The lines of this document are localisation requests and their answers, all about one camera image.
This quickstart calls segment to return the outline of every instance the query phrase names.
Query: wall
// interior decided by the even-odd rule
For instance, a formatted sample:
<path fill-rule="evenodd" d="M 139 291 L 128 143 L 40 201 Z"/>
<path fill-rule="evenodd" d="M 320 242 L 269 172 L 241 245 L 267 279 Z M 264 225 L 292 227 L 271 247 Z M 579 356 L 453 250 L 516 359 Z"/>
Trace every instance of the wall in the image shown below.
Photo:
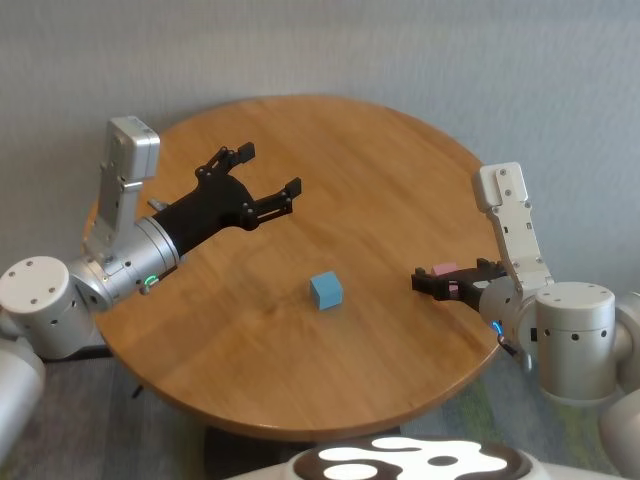
<path fill-rule="evenodd" d="M 640 289 L 639 56 L 636 1 L 5 1 L 0 271 L 79 251 L 109 117 L 320 92 L 521 162 L 556 278 Z"/>

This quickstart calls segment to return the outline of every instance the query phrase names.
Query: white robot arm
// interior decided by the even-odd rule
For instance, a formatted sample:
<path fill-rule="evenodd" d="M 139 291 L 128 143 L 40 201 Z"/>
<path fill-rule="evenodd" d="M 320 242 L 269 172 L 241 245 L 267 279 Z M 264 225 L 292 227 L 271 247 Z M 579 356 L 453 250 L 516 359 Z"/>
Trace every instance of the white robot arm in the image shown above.
<path fill-rule="evenodd" d="M 417 269 L 414 289 L 475 308 L 526 369 L 537 359 L 540 386 L 557 402 L 600 404 L 619 385 L 628 395 L 601 417 L 602 443 L 623 475 L 640 478 L 640 295 L 616 300 L 599 285 L 554 282 L 540 254 L 519 164 L 482 167 L 473 188 L 478 209 L 493 225 L 501 263 L 441 277 Z M 469 272 L 484 273 L 483 282 Z"/>
<path fill-rule="evenodd" d="M 221 148 L 195 171 L 196 188 L 153 216 L 136 221 L 138 193 L 154 176 L 160 139 L 136 117 L 112 119 L 101 164 L 98 212 L 85 253 L 65 264 L 24 259 L 0 277 L 0 464 L 44 388 L 43 359 L 62 359 L 95 334 L 91 314 L 173 272 L 191 249 L 226 227 L 254 230 L 293 211 L 299 178 L 273 195 L 253 199 L 230 170 L 251 160 L 247 143 Z"/>

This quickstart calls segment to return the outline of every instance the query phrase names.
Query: floor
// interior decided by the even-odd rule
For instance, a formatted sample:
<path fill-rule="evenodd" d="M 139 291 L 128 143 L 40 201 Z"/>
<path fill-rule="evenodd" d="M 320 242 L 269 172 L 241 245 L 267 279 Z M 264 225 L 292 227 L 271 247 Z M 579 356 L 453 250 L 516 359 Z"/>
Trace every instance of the floor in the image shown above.
<path fill-rule="evenodd" d="M 151 392 L 131 399 L 135 388 L 113 359 L 50 365 L 45 397 L 0 480 L 218 477 L 215 462 L 203 458 L 205 426 Z M 596 418 L 593 409 L 547 400 L 535 378 L 501 353 L 480 379 L 402 431 L 496 441 L 543 461 L 613 473 Z"/>

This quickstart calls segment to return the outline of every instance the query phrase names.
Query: pink object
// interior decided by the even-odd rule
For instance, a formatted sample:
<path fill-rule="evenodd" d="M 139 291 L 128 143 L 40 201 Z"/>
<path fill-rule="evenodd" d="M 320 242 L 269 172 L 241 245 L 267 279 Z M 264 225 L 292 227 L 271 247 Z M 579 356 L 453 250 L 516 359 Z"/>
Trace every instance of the pink object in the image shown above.
<path fill-rule="evenodd" d="M 445 273 L 455 272 L 456 270 L 458 270 L 458 264 L 456 264 L 455 262 L 441 263 L 440 265 L 434 265 L 431 267 L 431 275 L 440 276 L 440 275 L 444 275 Z M 458 291 L 457 285 L 449 286 L 449 292 L 457 292 L 457 291 Z"/>
<path fill-rule="evenodd" d="M 459 270 L 458 265 L 453 263 L 441 263 L 440 265 L 434 265 L 431 267 L 431 275 L 444 275 L 445 273 L 451 273 Z"/>

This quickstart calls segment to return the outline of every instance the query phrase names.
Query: round wooden table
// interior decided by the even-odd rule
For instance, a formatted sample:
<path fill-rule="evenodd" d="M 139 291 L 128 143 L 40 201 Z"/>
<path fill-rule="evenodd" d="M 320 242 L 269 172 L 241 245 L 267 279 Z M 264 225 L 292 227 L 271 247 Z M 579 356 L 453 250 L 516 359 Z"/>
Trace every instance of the round wooden table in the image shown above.
<path fill-rule="evenodd" d="M 226 229 L 151 295 L 98 317 L 115 356 L 169 402 L 233 433 L 326 441 L 380 431 L 440 405 L 497 350 L 457 302 L 411 290 L 415 267 L 498 258 L 476 210 L 480 163 L 389 108 L 326 96 L 269 97 L 196 115 L 161 135 L 146 201 L 173 202 L 219 147 L 255 143 L 236 167 L 254 198 L 299 176 L 291 215 Z M 313 275 L 344 302 L 318 311 Z"/>

